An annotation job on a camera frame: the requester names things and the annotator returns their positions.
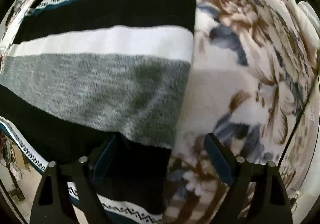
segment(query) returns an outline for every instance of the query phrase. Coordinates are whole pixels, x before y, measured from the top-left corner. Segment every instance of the floral blanket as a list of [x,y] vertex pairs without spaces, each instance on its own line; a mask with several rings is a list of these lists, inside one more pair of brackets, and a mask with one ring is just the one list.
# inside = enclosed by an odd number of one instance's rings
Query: floral blanket
[[[204,150],[205,134],[213,132],[249,162],[279,162],[314,78],[286,1],[197,0],[193,62],[168,166],[163,222],[209,223],[228,191]],[[303,133],[290,148],[299,154],[308,119],[300,125]],[[284,159],[288,188],[299,159]]]

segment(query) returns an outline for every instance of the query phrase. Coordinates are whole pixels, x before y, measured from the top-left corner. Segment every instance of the black bracket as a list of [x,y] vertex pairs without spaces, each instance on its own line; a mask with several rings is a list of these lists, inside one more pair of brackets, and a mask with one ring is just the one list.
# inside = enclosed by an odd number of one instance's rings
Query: black bracket
[[[274,162],[259,165],[235,157],[212,133],[205,137],[204,145],[219,177],[230,187],[211,224],[293,223],[289,198]],[[251,206],[247,217],[239,218],[251,182],[256,183]]]
[[56,162],[49,163],[36,192],[30,224],[79,223],[70,200],[66,176],[71,176],[76,185],[88,223],[112,224],[90,182],[93,164],[108,143],[109,140],[94,149],[89,157],[81,157],[73,164],[59,166]]

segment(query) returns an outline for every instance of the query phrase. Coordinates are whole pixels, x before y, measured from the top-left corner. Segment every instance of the blue plastic piece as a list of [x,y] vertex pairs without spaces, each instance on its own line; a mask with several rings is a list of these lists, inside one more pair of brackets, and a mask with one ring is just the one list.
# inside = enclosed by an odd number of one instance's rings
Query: blue plastic piece
[[205,137],[204,147],[207,150],[208,156],[211,159],[211,163],[216,169],[221,181],[231,187],[234,181],[231,166],[210,136]]
[[101,183],[109,169],[114,155],[116,154],[118,142],[116,136],[113,136],[107,147],[103,150],[97,163],[93,167],[93,176],[91,183],[98,185]]

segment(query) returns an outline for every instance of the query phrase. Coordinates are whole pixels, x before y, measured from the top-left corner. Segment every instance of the white pillow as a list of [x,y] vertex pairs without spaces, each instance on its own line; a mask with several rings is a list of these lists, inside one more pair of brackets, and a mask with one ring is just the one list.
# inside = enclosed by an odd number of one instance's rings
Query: white pillow
[[310,22],[312,23],[313,27],[317,31],[318,35],[320,35],[320,20],[311,7],[311,5],[307,2],[299,2],[298,6],[302,9],[304,14],[309,18]]
[[297,20],[302,37],[304,38],[305,49],[307,52],[308,60],[313,68],[317,67],[316,56],[317,50],[320,48],[320,38],[310,22],[309,18],[296,4],[295,0],[288,0],[288,9],[291,11]]

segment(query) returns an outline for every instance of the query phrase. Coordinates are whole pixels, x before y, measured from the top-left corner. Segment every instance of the black and white striped fabric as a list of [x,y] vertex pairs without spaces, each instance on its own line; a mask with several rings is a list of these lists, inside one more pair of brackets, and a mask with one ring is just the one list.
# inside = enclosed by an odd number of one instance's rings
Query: black and white striped fabric
[[[126,139],[110,175],[125,181],[98,187],[101,203],[158,222],[196,0],[37,0],[31,8],[1,65],[2,128],[39,172],[120,132]],[[76,202],[75,190],[69,183]]]

